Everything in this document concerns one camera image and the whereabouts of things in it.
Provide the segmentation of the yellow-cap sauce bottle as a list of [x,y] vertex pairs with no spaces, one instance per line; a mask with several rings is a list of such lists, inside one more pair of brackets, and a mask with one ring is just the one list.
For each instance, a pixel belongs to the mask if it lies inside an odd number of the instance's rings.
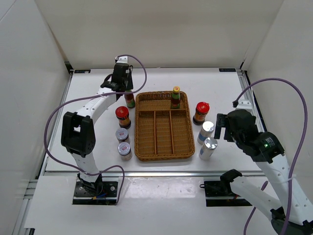
[[131,90],[126,91],[127,94],[124,95],[126,105],[128,108],[134,108],[135,107],[135,99],[134,99],[134,94],[132,93]]
[[180,87],[174,86],[172,96],[171,96],[171,109],[179,109],[179,108],[180,108]]

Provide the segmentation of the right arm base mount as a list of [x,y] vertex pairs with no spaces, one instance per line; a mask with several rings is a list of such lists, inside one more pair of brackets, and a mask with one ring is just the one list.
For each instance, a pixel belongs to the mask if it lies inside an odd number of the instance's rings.
[[251,206],[251,204],[233,193],[230,188],[230,183],[235,178],[241,177],[242,173],[232,169],[220,176],[220,180],[204,180],[199,185],[201,189],[204,189],[205,201],[207,207],[245,207]]

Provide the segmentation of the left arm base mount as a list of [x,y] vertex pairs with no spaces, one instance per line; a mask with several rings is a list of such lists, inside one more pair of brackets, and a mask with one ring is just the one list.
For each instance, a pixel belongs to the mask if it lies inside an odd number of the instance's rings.
[[119,179],[104,178],[97,191],[92,191],[84,187],[77,179],[73,192],[73,205],[116,205],[118,198]]

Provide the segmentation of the red-lid chili jar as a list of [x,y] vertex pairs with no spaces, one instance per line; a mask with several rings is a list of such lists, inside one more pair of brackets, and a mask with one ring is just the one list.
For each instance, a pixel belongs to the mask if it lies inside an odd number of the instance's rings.
[[195,114],[193,116],[193,122],[196,125],[201,125],[205,122],[206,115],[210,110],[209,103],[199,102],[196,105]]
[[131,126],[131,120],[129,118],[129,110],[125,106],[116,108],[115,115],[118,119],[119,126],[121,128],[128,129]]

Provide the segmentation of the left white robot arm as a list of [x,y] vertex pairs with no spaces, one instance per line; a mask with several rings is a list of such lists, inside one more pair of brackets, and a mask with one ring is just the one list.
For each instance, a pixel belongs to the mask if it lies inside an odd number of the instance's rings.
[[120,92],[134,88],[132,70],[132,65],[115,63],[113,72],[100,85],[97,97],[90,99],[76,112],[66,112],[63,116],[61,145],[82,169],[78,178],[83,188],[92,196],[98,196],[103,191],[102,175],[92,153],[96,144],[94,123],[121,97]]

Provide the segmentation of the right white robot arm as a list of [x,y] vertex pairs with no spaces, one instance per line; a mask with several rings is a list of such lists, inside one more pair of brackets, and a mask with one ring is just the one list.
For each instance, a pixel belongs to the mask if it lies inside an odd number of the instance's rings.
[[235,169],[220,177],[220,191],[247,200],[266,216],[279,235],[311,235],[313,205],[297,180],[289,175],[291,167],[278,138],[271,132],[258,131],[255,121],[256,117],[243,109],[217,114],[214,138],[219,139],[224,128],[224,140],[234,142],[251,157],[277,197],[268,195]]

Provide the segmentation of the white-lid spice jar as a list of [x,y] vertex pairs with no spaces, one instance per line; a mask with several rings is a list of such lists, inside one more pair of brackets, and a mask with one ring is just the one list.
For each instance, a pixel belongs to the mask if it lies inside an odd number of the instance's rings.
[[128,161],[132,158],[131,146],[128,142],[121,142],[118,146],[118,153],[122,160]]
[[128,133],[128,130],[125,128],[117,129],[117,131],[115,132],[115,136],[116,136],[117,140],[119,141],[119,143],[121,143],[121,142],[130,143],[129,133]]

